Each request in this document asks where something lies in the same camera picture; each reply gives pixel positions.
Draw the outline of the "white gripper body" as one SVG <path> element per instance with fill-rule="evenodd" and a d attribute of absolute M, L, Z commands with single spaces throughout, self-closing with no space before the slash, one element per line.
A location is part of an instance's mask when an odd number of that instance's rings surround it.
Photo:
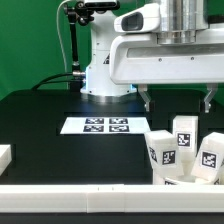
<path fill-rule="evenodd" d="M 224 83 L 224 14 L 204 3 L 148 3 L 114 20 L 116 84 Z"/>

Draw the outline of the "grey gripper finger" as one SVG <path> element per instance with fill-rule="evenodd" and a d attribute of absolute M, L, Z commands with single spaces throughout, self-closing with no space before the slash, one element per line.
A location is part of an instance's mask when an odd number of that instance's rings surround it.
<path fill-rule="evenodd" d="M 218 84 L 217 83 L 209 83 L 207 84 L 207 93 L 204 97 L 204 112 L 208 113 L 211 108 L 211 101 L 214 98 L 218 91 Z"/>
<path fill-rule="evenodd" d="M 138 93 L 145 103 L 145 110 L 147 112 L 152 112 L 153 111 L 153 101 L 152 101 L 151 96 L 148 93 L 148 86 L 145 84 L 140 84 L 138 86 Z"/>

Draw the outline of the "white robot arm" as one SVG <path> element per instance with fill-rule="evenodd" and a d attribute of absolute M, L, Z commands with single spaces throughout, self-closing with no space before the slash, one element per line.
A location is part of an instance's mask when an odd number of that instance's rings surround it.
<path fill-rule="evenodd" d="M 209 110 L 224 83 L 224 13 L 208 15 L 206 0 L 151 0 L 116 16 L 118 3 L 84 0 L 95 17 L 87 93 L 115 98 L 136 85 L 149 107 L 150 85 L 204 83 Z"/>

